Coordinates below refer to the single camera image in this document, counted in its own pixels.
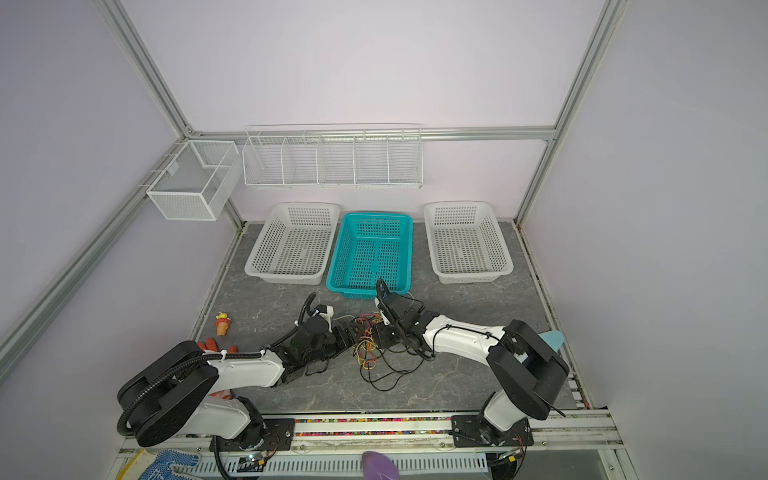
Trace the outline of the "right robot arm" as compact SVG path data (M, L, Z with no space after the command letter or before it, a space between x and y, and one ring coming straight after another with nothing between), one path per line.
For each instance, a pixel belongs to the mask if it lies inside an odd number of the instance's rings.
M425 361L452 354L488 367L500 385L479 413L452 419L452 435L460 447L530 444L530 418L545 420L566 383L570 369L559 354L564 335L536 333L527 323L483 326L454 320L376 282L375 303L385 332Z

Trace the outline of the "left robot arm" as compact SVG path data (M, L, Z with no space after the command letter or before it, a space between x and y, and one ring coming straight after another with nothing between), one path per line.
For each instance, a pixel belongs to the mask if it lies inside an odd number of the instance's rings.
M239 449L262 445L270 433L263 415L234 390L288 384L352 346L353 327L314 299L307 297L287 334L258 351L216 351L191 340L174 346L119 389L117 432L142 447L178 434Z

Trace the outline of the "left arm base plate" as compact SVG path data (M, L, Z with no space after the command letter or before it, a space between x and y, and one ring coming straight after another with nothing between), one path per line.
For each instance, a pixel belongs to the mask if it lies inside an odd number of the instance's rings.
M296 422L293 418L267 418L249 425L234 439L214 437L209 450L219 452L287 451L291 448Z

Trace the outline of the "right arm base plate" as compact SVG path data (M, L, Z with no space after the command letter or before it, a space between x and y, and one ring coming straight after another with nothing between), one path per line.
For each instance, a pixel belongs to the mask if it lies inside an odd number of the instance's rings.
M450 434L454 445L459 448L528 447L534 444L527 418L507 430L500 430L479 414L452 415Z

